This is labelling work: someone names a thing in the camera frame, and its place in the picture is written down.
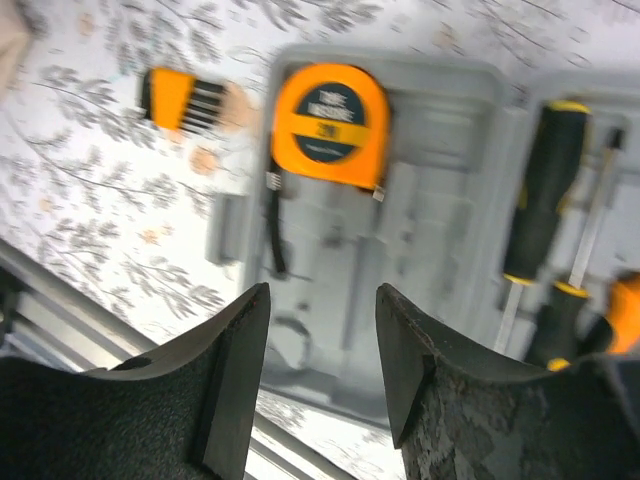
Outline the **orange hex key set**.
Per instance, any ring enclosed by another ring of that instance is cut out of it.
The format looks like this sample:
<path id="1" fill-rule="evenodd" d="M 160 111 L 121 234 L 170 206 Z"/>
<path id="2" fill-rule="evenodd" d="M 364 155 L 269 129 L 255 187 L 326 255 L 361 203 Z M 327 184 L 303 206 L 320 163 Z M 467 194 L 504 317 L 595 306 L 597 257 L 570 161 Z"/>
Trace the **orange hex key set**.
<path id="1" fill-rule="evenodd" d="M 202 134 L 220 121 L 227 91 L 221 83 L 154 67 L 141 77 L 138 111 L 156 127 Z"/>

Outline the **long yellow black screwdriver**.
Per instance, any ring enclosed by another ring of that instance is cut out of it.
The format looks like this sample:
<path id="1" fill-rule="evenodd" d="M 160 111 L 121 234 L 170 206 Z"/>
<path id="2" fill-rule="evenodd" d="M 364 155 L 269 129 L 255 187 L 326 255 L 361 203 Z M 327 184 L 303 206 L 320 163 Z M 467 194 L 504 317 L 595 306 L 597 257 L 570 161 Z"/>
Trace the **long yellow black screwdriver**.
<path id="1" fill-rule="evenodd" d="M 507 349 L 524 288 L 535 282 L 583 156 L 591 110 L 575 100 L 541 106 L 516 198 L 502 264 L 510 283 L 494 350 Z"/>

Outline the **grey plastic tool case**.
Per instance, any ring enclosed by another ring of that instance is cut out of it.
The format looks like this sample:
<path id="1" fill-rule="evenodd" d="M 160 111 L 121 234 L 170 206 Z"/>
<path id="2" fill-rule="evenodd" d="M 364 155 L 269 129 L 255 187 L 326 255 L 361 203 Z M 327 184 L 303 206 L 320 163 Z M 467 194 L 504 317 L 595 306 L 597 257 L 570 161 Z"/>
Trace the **grey plastic tool case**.
<path id="1" fill-rule="evenodd" d="M 355 66 L 391 103 L 387 194 L 375 202 L 351 186 L 285 174 L 280 203 L 285 274 L 266 227 L 269 164 L 260 130 L 255 182 L 218 193 L 206 257 L 238 261 L 240 285 L 270 286 L 264 390 L 380 428 L 388 424 L 374 309 L 394 285 L 419 308 L 485 345 L 498 330 L 501 257 L 519 178 L 542 103 L 575 97 L 593 109 L 589 144 L 568 217 L 546 270 L 567 267 L 610 128 L 629 135 L 618 179 L 639 185 L 639 71 L 588 69 L 534 77 L 516 103 L 492 66 L 371 48 L 293 45 L 276 58 L 267 99 L 315 63 Z"/>

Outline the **short yellow black screwdriver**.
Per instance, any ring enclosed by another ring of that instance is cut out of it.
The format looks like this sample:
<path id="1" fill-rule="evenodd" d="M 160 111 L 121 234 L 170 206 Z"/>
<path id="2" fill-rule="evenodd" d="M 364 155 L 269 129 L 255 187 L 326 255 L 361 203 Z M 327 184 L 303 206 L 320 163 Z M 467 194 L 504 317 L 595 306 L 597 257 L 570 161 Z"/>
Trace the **short yellow black screwdriver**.
<path id="1" fill-rule="evenodd" d="M 598 183 L 586 216 L 571 271 L 554 282 L 548 301 L 536 317 L 536 330 L 524 361 L 548 370 L 560 370 L 577 355 L 576 325 L 590 298 L 584 280 L 613 185 L 616 157 L 622 149 L 625 130 L 614 128 L 603 149 Z"/>

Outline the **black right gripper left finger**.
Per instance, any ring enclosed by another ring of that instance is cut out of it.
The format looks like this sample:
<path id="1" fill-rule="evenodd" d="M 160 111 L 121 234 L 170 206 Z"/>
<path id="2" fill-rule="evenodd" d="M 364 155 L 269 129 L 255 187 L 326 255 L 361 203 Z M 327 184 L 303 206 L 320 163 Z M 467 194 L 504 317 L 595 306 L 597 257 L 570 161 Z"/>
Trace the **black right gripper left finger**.
<path id="1" fill-rule="evenodd" d="M 110 369 L 1 361 L 5 479 L 240 479 L 270 319 L 258 283 L 218 314 Z"/>

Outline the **orange tape measure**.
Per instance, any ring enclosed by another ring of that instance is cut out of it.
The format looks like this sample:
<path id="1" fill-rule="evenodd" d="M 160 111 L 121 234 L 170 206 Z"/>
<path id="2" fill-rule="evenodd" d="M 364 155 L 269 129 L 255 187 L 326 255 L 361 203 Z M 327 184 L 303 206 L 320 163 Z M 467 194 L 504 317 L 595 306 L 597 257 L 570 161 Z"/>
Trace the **orange tape measure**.
<path id="1" fill-rule="evenodd" d="M 349 64 L 314 63 L 282 84 L 273 111 L 266 186 L 275 271 L 287 271 L 280 230 L 284 172 L 385 195 L 392 108 L 384 87 Z"/>

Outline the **orange black pliers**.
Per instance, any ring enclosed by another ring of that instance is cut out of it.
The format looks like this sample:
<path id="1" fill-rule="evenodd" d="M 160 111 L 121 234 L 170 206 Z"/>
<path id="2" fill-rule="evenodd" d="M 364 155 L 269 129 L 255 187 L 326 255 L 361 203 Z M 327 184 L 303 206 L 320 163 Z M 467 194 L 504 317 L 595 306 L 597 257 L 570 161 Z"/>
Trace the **orange black pliers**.
<path id="1" fill-rule="evenodd" d="M 639 272 L 629 271 L 612 284 L 607 311 L 579 343 L 578 355 L 626 354 L 639 345 Z"/>

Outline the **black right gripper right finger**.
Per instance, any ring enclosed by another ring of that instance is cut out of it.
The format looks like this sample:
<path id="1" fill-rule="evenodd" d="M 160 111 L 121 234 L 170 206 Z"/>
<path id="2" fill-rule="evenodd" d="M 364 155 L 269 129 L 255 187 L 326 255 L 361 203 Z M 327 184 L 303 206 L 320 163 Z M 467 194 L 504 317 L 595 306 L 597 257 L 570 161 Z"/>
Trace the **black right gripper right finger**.
<path id="1" fill-rule="evenodd" d="M 639 360 L 557 371 L 500 355 L 389 284 L 376 330 L 394 446 L 410 479 L 635 479 Z"/>

